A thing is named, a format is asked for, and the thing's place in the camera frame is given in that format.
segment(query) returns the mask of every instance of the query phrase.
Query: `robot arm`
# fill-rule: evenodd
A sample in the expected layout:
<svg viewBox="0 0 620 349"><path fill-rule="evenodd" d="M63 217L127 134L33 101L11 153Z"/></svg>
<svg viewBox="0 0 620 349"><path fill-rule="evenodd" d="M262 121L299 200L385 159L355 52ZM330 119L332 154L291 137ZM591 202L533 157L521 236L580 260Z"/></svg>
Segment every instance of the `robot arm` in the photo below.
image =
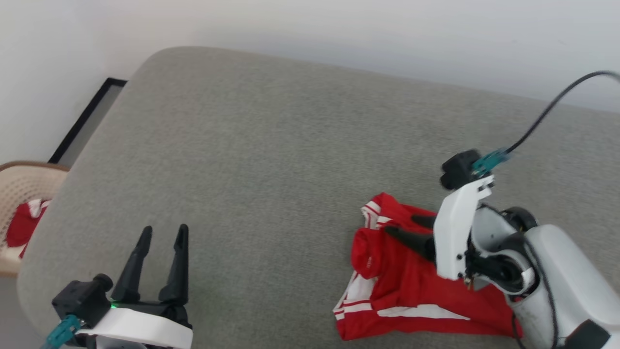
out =
<svg viewBox="0 0 620 349"><path fill-rule="evenodd" d="M97 275L92 281L71 281L53 300L60 319L74 319L72 331L54 332L47 347L68 345L88 349L190 349L193 330L184 305L188 301L188 227L179 227L174 260L159 301L142 301L138 286L153 230L142 231L112 292L112 280Z"/></svg>
<svg viewBox="0 0 620 349"><path fill-rule="evenodd" d="M435 257L442 278L501 290L535 349L620 348L620 298L614 289L560 228L539 226L524 209L498 212L481 204L494 177L473 174L480 160L469 150L443 165L441 181L455 191L433 224L433 253L422 255ZM417 252L423 249L412 246L421 240L404 238L414 233L386 231Z"/></svg>

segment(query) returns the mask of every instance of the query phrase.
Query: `gray couch cushion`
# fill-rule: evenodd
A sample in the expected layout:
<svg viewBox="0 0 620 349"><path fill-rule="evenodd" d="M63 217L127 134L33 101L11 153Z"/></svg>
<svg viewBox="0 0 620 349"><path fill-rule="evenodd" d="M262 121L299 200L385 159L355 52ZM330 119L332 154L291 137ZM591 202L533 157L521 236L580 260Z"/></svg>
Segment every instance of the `gray couch cushion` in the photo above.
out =
<svg viewBox="0 0 620 349"><path fill-rule="evenodd" d="M509 145L545 105L215 48L161 51L127 84L37 228L22 307L49 331L52 297L74 279L116 279L145 225L154 238L140 289L156 299L186 223L194 348L516 348L437 333L343 343L332 308L352 272L363 204L386 191L437 210L445 160ZM497 169L490 198L565 227L616 287L619 134L619 115L560 106Z"/></svg>

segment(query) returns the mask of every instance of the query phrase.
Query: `teal connector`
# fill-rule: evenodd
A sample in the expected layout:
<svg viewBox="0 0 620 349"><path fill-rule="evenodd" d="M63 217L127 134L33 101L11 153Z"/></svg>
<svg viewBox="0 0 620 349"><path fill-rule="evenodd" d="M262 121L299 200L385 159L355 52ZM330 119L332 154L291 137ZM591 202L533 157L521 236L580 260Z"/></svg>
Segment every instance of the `teal connector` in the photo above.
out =
<svg viewBox="0 0 620 349"><path fill-rule="evenodd" d="M497 165L508 161L508 159L510 159L510 155L506 152L506 149L498 149L482 157L480 160L477 160L472 165L472 174L478 178L481 178L491 172L491 170Z"/></svg>
<svg viewBox="0 0 620 349"><path fill-rule="evenodd" d="M58 324L58 326L51 331L50 335L47 336L45 344L43 344L41 348L58 349L62 347L63 344L73 338L73 335L80 329L80 327L80 321L75 315L67 315L67 317L65 317L60 324Z"/></svg>

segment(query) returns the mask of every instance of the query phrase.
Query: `wicker chair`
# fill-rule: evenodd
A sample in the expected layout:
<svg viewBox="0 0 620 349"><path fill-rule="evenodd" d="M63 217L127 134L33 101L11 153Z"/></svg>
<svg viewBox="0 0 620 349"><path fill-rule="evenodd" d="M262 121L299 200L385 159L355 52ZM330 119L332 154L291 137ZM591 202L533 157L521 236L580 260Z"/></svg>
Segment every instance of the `wicker chair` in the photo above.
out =
<svg viewBox="0 0 620 349"><path fill-rule="evenodd" d="M68 171L65 166L32 161L0 165L0 276L17 277L21 265L19 254L24 246L6 245L6 232L17 206L34 199L52 199Z"/></svg>

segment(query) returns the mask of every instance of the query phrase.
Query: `red clothing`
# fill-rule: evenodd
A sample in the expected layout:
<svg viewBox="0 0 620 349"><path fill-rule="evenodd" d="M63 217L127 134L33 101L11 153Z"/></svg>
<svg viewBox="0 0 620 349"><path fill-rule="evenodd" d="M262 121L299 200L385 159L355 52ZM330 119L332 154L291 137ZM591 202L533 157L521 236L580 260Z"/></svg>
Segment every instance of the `red clothing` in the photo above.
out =
<svg viewBox="0 0 620 349"><path fill-rule="evenodd" d="M513 335L512 310L495 287L470 291L462 281L442 279L435 265L383 231L385 224L432 233L411 221L435 214L399 204L382 193L362 207L366 226L353 239L355 272L334 314L343 340L432 331Z"/></svg>
<svg viewBox="0 0 620 349"><path fill-rule="evenodd" d="M6 232L6 244L8 247L20 247L28 244L38 221L49 204L49 201L37 199L17 206L15 216L11 220L11 224ZM19 257L23 258L25 252L26 248L24 247Z"/></svg>

